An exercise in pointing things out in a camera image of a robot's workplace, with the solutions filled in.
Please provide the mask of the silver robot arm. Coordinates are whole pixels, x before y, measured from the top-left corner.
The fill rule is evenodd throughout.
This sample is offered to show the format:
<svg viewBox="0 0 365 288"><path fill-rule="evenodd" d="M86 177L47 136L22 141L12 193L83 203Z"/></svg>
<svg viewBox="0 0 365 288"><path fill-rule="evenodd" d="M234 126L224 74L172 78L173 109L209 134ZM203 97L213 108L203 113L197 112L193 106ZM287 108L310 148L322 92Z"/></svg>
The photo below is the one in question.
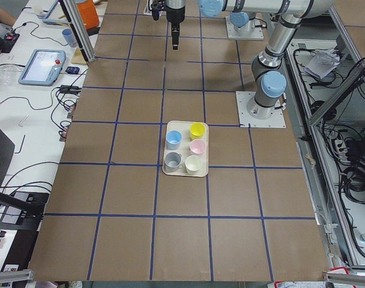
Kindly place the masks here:
<svg viewBox="0 0 365 288"><path fill-rule="evenodd" d="M198 7L206 17L215 17L223 11L232 13L270 13L278 15L265 50L259 53L252 64L255 70L276 70L282 62L283 54L292 40L300 23L305 18L320 16L334 4L334 1L198 1ZM172 48L178 49L180 23L185 19L185 1L153 1L151 6L154 20L158 19L159 11L166 12L167 21L171 24Z"/></svg>

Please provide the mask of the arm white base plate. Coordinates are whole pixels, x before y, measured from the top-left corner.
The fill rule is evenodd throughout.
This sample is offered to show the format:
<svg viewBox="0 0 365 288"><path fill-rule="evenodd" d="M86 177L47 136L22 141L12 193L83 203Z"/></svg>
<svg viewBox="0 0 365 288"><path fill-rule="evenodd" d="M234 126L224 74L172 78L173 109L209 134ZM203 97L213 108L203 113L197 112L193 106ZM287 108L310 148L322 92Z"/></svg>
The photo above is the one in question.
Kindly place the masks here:
<svg viewBox="0 0 365 288"><path fill-rule="evenodd" d="M229 16L226 16L225 19L228 39L252 41L262 41L264 39L261 23L259 20L249 20L246 25L239 28L231 22Z"/></svg>
<svg viewBox="0 0 365 288"><path fill-rule="evenodd" d="M268 119L257 119L248 112L248 102L254 99L253 91L237 91L237 108L240 127L243 128L286 128L282 109L273 109Z"/></svg>

